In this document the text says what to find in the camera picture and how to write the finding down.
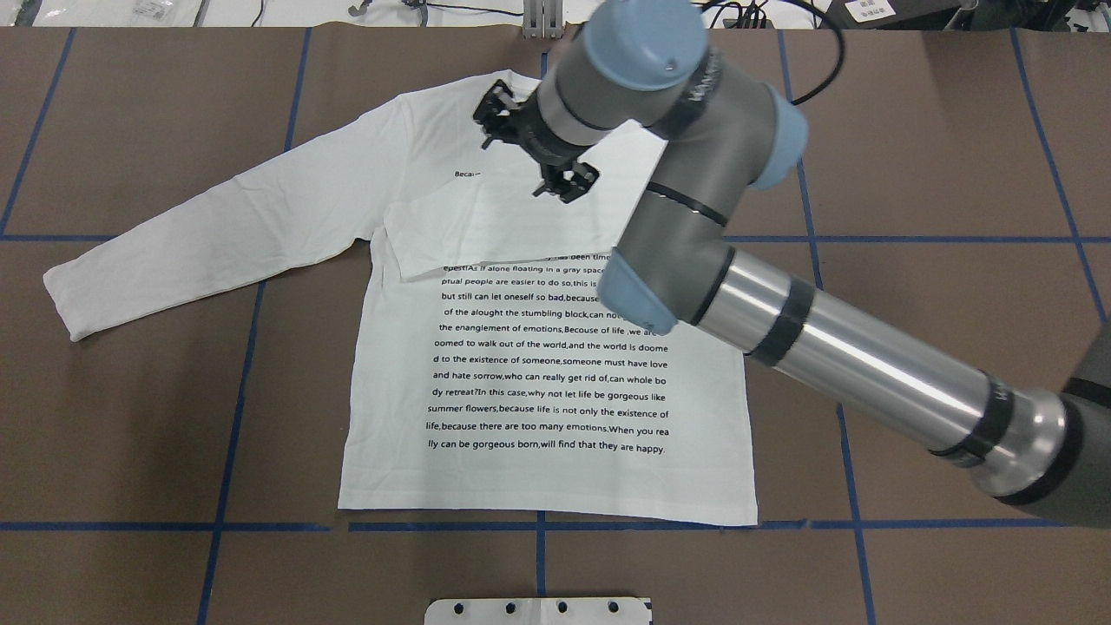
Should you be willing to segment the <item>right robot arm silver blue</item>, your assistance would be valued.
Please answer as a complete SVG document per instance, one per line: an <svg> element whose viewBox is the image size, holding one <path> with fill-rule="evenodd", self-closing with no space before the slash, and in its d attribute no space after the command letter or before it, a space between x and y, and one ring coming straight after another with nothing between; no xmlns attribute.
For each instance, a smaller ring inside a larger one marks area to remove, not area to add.
<svg viewBox="0 0 1111 625"><path fill-rule="evenodd" d="M598 284L615 315L655 335L699 327L902 432L1004 505L1108 528L1108 331L1062 391L1013 389L725 244L745 190L797 165L808 122L710 46L694 6L601 3L523 111L540 193L560 201L598 181L581 155L615 127L665 141Z"/></svg>

